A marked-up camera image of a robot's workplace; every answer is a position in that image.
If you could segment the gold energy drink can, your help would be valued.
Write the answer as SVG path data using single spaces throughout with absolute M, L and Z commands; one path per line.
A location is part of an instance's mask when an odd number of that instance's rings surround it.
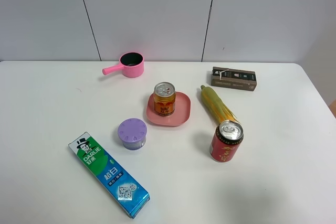
M 175 111 L 175 87 L 169 82 L 160 82 L 154 87 L 154 110 L 158 115 L 169 116 Z

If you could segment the pink square plate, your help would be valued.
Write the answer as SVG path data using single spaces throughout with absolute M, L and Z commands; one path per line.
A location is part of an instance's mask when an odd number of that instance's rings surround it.
M 189 97 L 182 93 L 176 93 L 175 111 L 169 116 L 160 116 L 154 111 L 153 94 L 149 96 L 145 109 L 145 118 L 152 124 L 159 126 L 177 127 L 184 124 L 190 117 L 191 101 Z

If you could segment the toy corn cob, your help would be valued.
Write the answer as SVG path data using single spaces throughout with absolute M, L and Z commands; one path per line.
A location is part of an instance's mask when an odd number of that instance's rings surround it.
M 226 120 L 239 122 L 234 113 L 223 103 L 211 87 L 201 85 L 201 101 L 217 124 L 221 124 Z

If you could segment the purple lidded round container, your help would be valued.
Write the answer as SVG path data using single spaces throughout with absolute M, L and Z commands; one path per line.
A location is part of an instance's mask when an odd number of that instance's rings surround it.
M 138 150 L 146 143 L 147 126 L 137 118 L 123 121 L 118 127 L 118 137 L 128 150 Z

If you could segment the pink toy saucepan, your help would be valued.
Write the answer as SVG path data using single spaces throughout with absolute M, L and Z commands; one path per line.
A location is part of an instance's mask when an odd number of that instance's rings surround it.
M 102 69 L 103 75 L 121 71 L 128 78 L 139 77 L 144 72 L 144 58 L 140 53 L 128 52 L 120 57 L 115 66 Z

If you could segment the brown rectangular box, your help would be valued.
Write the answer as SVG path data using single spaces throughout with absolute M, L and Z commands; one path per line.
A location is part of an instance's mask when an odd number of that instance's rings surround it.
M 257 78 L 254 71 L 213 67 L 211 85 L 215 87 L 254 91 Z

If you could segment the red soda can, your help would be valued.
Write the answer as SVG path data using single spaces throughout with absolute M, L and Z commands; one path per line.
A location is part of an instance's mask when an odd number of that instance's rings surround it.
M 218 162 L 229 162 L 244 139 L 242 126 L 231 120 L 225 120 L 215 130 L 209 151 Z

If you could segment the Darlie toothpaste box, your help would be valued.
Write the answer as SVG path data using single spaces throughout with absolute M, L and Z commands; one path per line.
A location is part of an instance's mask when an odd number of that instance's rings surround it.
M 89 133 L 68 144 L 81 162 L 114 197 L 130 218 L 150 200 L 144 189 Z

